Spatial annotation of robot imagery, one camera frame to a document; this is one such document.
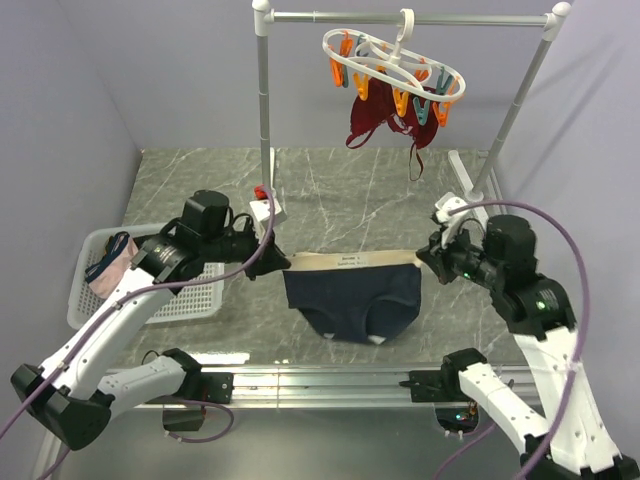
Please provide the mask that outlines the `navy blue underwear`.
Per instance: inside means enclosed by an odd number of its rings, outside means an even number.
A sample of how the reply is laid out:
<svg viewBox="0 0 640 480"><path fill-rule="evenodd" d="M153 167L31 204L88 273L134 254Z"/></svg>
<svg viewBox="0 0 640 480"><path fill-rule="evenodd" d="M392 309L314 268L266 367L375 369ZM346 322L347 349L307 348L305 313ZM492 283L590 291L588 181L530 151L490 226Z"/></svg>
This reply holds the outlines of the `navy blue underwear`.
<svg viewBox="0 0 640 480"><path fill-rule="evenodd" d="M288 306L326 339L380 345L419 316L422 262L411 250L298 253L283 271Z"/></svg>

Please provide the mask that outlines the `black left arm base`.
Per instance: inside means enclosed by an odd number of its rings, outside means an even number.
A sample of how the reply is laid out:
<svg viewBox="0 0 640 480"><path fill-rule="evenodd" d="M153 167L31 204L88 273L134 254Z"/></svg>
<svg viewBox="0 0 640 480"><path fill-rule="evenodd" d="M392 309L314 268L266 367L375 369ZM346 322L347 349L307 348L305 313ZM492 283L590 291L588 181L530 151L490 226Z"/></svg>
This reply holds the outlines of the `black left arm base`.
<svg viewBox="0 0 640 480"><path fill-rule="evenodd" d="M233 388L231 372L199 372L188 378L176 393L164 395L153 404L164 404L161 420L168 432L199 432L208 416L206 403L229 405Z"/></svg>

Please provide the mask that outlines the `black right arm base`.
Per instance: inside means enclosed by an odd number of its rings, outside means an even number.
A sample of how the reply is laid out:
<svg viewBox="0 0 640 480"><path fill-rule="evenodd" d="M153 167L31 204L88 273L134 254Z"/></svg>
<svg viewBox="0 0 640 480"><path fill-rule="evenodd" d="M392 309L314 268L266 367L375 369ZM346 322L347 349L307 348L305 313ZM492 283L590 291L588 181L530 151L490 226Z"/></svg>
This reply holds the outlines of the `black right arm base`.
<svg viewBox="0 0 640 480"><path fill-rule="evenodd" d="M480 426L478 403L449 377L441 370L412 370L399 386L410 391L412 403L429 403L434 407L436 423L445 434L475 435Z"/></svg>

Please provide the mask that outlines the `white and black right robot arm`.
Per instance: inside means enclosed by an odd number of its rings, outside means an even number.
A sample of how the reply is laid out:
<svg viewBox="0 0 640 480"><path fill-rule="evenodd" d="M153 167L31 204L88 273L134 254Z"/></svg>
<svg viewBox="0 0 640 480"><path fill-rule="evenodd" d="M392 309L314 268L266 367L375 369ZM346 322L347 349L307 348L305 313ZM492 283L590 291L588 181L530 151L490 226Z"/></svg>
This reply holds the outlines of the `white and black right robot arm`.
<svg viewBox="0 0 640 480"><path fill-rule="evenodd" d="M611 439L586 373L573 354L578 327L565 289L537 272L536 235L519 216L489 219L472 243L464 216L437 213L440 228L419 260L448 284L464 278L486 288L530 368L544 412L537 414L469 348L444 357L442 391L481 406L520 455L520 479L636 479L639 465Z"/></svg>

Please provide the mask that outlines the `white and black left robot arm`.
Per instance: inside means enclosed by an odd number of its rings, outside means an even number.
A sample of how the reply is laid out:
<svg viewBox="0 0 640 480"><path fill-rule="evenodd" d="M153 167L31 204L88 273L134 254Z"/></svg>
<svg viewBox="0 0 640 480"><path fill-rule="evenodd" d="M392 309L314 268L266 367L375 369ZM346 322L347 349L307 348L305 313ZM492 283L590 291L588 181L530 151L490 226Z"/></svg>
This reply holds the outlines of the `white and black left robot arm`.
<svg viewBox="0 0 640 480"><path fill-rule="evenodd" d="M153 361L118 374L112 361L164 305L182 290L209 284L208 263L233 264L235 270L214 277L221 282L240 273L249 279L289 267L277 247L273 228L276 199L262 189L268 213L264 234L246 215L241 230L228 198L212 190L195 192L180 217L150 237L134 256L100 309L57 352L39 365L20 365L10 382L28 412L72 451L96 440L120 414L151 400L169 398L197 405L206 400L202 366L173 348Z"/></svg>

